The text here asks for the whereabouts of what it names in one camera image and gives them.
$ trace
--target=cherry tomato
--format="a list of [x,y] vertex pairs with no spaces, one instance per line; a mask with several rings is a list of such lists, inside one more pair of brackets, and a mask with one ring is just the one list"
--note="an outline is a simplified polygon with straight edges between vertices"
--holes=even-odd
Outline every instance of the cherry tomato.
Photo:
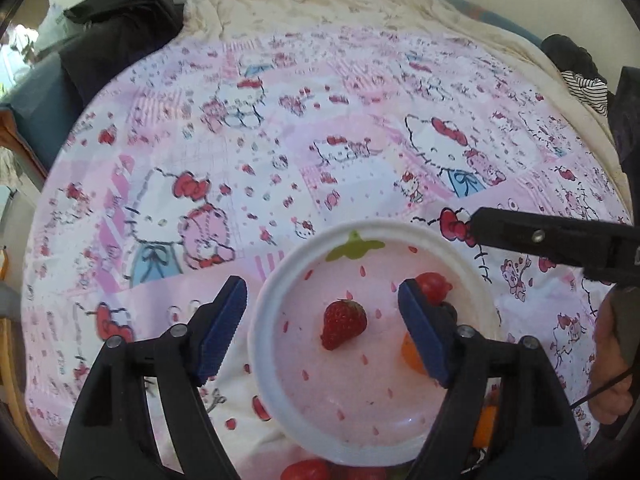
[[422,375],[429,375],[427,373],[427,370],[424,369],[422,358],[420,357],[420,354],[418,354],[418,349],[415,347],[414,340],[411,339],[411,336],[408,332],[404,334],[404,339],[402,340],[402,346],[400,348],[400,354],[402,355],[404,362],[407,363],[411,370]]
[[324,460],[303,460],[287,467],[280,480],[330,480],[329,466]]
[[453,285],[437,272],[423,272],[416,277],[415,281],[433,306],[441,304],[453,288]]
[[386,470],[383,467],[351,467],[347,480],[386,480]]
[[489,447],[491,437],[494,434],[495,418],[498,414],[497,406],[485,406],[480,412],[480,420],[476,426],[473,447],[481,449]]

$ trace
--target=hand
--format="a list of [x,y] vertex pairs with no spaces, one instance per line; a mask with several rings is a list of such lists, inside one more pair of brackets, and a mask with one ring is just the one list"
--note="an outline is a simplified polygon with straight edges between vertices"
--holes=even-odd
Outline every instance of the hand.
[[[596,330],[593,334],[596,343],[596,361],[590,373],[590,392],[629,368],[629,364],[622,358],[620,343],[614,334],[615,317],[609,301],[613,293],[612,290],[607,294],[598,311]],[[591,415],[599,423],[613,424],[620,415],[625,415],[631,409],[633,405],[633,399],[629,393],[631,381],[632,376],[629,376],[589,401]]]

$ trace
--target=blue gripper pad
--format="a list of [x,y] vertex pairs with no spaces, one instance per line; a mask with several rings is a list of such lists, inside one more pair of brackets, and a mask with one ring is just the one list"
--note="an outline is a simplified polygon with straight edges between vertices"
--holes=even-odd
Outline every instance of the blue gripper pad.
[[398,307],[425,370],[448,388],[452,379],[450,353],[456,331],[452,317],[443,308],[429,304],[415,280],[404,280],[398,287]]
[[190,370],[196,386],[218,373],[246,309],[246,282],[239,276],[226,280],[216,299],[191,317]]

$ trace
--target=pink plate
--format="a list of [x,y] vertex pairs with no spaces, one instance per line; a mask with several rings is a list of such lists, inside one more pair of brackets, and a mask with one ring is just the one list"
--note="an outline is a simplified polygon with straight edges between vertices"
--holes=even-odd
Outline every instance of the pink plate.
[[[257,300],[250,332],[260,398],[284,431],[332,462],[387,466],[414,459],[445,395],[400,355],[406,327],[397,287],[437,271],[454,285],[458,322],[495,338],[484,283],[448,242],[396,221],[342,224],[291,253]],[[320,341],[324,310],[353,298],[367,329],[334,351]]]

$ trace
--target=orange fruit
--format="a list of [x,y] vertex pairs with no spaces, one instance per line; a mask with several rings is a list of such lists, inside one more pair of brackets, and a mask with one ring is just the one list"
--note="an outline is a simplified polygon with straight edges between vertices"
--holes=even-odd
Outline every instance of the orange fruit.
[[495,417],[498,414],[497,406],[485,406],[480,412],[480,419],[476,426],[473,446],[481,449],[489,447],[491,436],[494,434]]
[[408,367],[411,368],[411,370],[422,375],[429,375],[427,373],[427,370],[424,369],[422,359],[420,358],[420,354],[418,354],[418,349],[415,347],[414,340],[411,339],[411,336],[408,332],[404,334],[400,353],[402,354],[404,362],[407,363]]

